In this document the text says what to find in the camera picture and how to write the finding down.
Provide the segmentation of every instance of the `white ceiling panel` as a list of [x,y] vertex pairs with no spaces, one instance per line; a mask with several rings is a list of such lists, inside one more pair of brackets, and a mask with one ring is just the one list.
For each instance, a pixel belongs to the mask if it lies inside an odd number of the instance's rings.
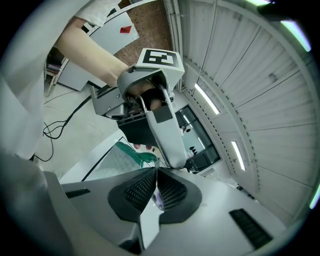
[[260,29],[231,75],[221,85],[234,107],[257,97],[298,72],[285,48]]
[[[213,104],[216,106],[216,108],[220,111],[219,114],[215,114],[215,112],[212,110],[212,108],[210,107],[210,105],[206,102],[205,102],[205,105],[202,105],[203,107],[203,110],[205,113],[212,113],[212,118],[216,118],[220,115],[223,115],[224,113],[226,113],[226,110],[225,110],[225,107],[224,105],[220,102],[220,100],[218,100],[217,96],[213,93],[212,89],[209,88],[209,86],[200,78],[198,80],[198,83],[197,83],[201,89],[209,96],[209,98],[212,100]],[[199,93],[196,94],[197,98],[198,99],[198,96],[201,97],[201,101],[203,100],[203,96]]]
[[259,201],[259,203],[261,203],[264,207],[274,213],[285,225],[289,226],[292,223],[294,215],[284,210],[281,207],[281,204],[274,202],[271,198],[271,195],[263,193],[261,190],[259,190],[255,194],[255,197]]
[[236,108],[236,111],[247,131],[317,122],[311,94],[300,72]]
[[187,89],[193,89],[195,84],[199,78],[199,73],[195,72],[192,68],[188,65],[184,66],[184,74],[182,76],[182,83]]
[[259,26],[223,7],[217,20],[203,70],[220,86],[241,60],[255,38]]
[[255,16],[252,4],[227,2],[218,2],[215,16],[213,4],[185,4],[184,61],[221,113],[197,91],[190,103],[218,137],[232,178],[289,225],[309,206],[319,175],[319,69],[309,53],[295,52],[297,42],[281,26]]
[[207,52],[215,6],[211,3],[189,1],[189,38],[187,56],[198,66],[202,66]]
[[317,125],[248,132],[256,164],[312,186],[315,182]]
[[235,133],[238,131],[235,122],[228,113],[219,115],[212,121],[212,123],[217,132],[220,134]]
[[301,202],[312,189],[275,172],[258,167],[260,191],[268,195],[291,215],[295,215]]

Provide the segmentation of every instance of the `floor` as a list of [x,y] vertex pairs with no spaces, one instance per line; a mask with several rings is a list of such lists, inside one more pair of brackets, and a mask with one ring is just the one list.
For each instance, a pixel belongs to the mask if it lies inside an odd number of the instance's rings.
[[[72,111],[89,95],[89,85],[86,85],[82,91],[75,91],[57,84],[52,88],[49,97],[44,98],[45,123],[49,125],[55,121],[65,121]],[[52,136],[59,135],[60,130],[60,128],[56,129]],[[118,126],[115,121],[96,115],[92,101],[87,102],[72,117],[64,128],[61,137],[53,140],[53,157],[48,162],[40,162],[42,169],[55,173],[60,179],[88,152],[117,130]],[[36,155],[45,160],[51,154],[50,139],[43,136]]]

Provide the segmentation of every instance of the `fluorescent light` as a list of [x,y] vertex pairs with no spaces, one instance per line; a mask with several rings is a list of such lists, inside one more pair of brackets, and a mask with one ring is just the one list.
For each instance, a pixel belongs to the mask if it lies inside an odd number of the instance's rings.
[[217,109],[216,105],[212,102],[212,100],[208,97],[208,95],[200,88],[199,85],[195,84],[195,88],[199,91],[199,93],[204,97],[206,102],[210,105],[210,107],[213,109],[214,113],[218,115],[220,111]]
[[186,115],[183,115],[183,118],[186,120],[186,122],[189,124],[190,122],[189,122],[189,120],[188,120],[188,118],[186,117]]
[[270,1],[267,0],[247,0],[251,4],[254,4],[255,6],[261,6],[261,5],[267,5],[270,3]]
[[197,138],[198,138],[198,140],[200,141],[202,147],[205,149],[206,147],[205,147],[205,145],[202,143],[201,139],[200,139],[199,137],[197,137]]
[[239,159],[239,163],[240,163],[241,169],[245,171],[246,168],[245,168],[244,162],[242,161],[242,157],[240,155],[240,151],[239,151],[238,145],[237,145],[237,143],[235,141],[231,141],[231,143],[232,143],[232,146],[233,146],[234,151],[236,153],[236,156]]
[[185,115],[183,115],[183,118],[184,118],[185,121],[188,123],[188,125],[189,125],[191,128],[193,128],[192,124],[190,123],[190,121],[188,120],[188,118],[187,118]]
[[305,34],[302,32],[298,24],[294,21],[283,20],[281,23],[294,35],[294,37],[299,41],[299,43],[303,46],[303,48],[310,52],[311,46],[308,42]]
[[310,209],[313,209],[316,206],[319,200],[319,197],[320,197],[320,184],[318,185],[318,189],[316,190],[315,195],[310,203]]

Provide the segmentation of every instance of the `black cable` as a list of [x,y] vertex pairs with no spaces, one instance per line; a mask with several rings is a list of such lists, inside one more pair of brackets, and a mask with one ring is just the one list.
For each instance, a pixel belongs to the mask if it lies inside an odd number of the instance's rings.
[[[98,85],[96,85],[96,84],[94,84],[94,83],[92,83],[92,82],[90,82],[90,81],[88,81],[87,83],[88,83],[89,85],[93,86],[94,88],[98,89],[98,93],[100,93],[100,92],[102,92],[103,90],[109,88],[109,86],[108,86],[107,84],[101,88],[100,86],[98,86]],[[81,108],[83,107],[83,105],[86,104],[90,99],[91,99],[91,96],[88,96],[83,102],[81,102],[81,104],[71,113],[71,115],[70,115],[65,121],[55,121],[55,122],[53,122],[53,123],[51,123],[51,124],[49,124],[49,125],[46,125],[46,127],[43,129],[43,134],[44,134],[45,136],[47,136],[48,138],[50,138],[51,140],[52,140],[52,139],[53,139],[53,140],[58,139],[58,138],[61,136],[64,128],[66,127],[66,125],[68,124],[68,122],[70,121],[70,119],[73,117],[73,115],[74,115],[79,109],[81,109]],[[64,124],[63,124],[63,125],[59,125],[59,126],[55,127],[53,130],[50,131],[50,130],[49,130],[49,127],[52,126],[53,124],[56,124],[56,123],[64,123]],[[55,129],[59,128],[59,127],[62,127],[62,128],[61,128],[61,131],[60,131],[60,134],[59,134],[57,137],[52,137],[52,136],[51,136],[51,133],[52,133]]]
[[67,120],[64,121],[64,124],[63,125],[60,125],[58,127],[62,127],[61,131],[60,131],[60,134],[57,136],[57,137],[52,137],[51,134],[50,136],[48,135],[48,133],[45,132],[45,129],[48,128],[49,126],[53,125],[53,123],[51,123],[50,125],[47,125],[44,129],[43,129],[43,134],[45,136],[47,136],[48,138],[50,139],[53,139],[53,140],[56,140],[56,139],[59,139],[62,132],[64,131],[64,128],[66,127],[66,125],[69,123],[70,119],[73,117],[73,115],[83,107],[84,104],[86,104],[89,100],[91,99],[91,95],[88,96],[83,102],[81,102],[81,104],[71,113],[71,115],[69,115],[69,117],[67,118]]
[[82,182],[84,182],[86,180],[86,178],[92,173],[92,171],[97,167],[97,165],[101,162],[102,159],[105,158],[105,156],[110,152],[110,150],[112,150],[113,147],[110,147],[109,150],[98,160],[98,162],[96,162],[94,164],[94,166],[87,172],[87,174],[83,177],[83,179],[81,180]]
[[48,161],[51,160],[51,158],[54,156],[54,143],[53,143],[53,141],[52,141],[52,138],[50,138],[50,141],[51,141],[51,148],[52,148],[52,154],[51,154],[50,158],[49,158],[48,160],[43,160],[43,159],[41,159],[39,156],[37,156],[36,154],[34,154],[34,157],[35,157],[35,158],[38,158],[38,159],[41,160],[42,162],[48,162]]

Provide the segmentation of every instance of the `green cloth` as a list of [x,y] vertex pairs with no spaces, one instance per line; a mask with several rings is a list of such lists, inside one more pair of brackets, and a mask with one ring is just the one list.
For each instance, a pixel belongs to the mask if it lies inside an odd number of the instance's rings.
[[121,149],[123,152],[128,154],[134,161],[136,161],[137,164],[139,164],[141,168],[142,168],[144,162],[151,163],[151,162],[157,161],[157,157],[154,154],[147,153],[147,152],[138,153],[132,147],[130,147],[127,144],[124,144],[121,141],[118,141],[115,145],[119,149]]

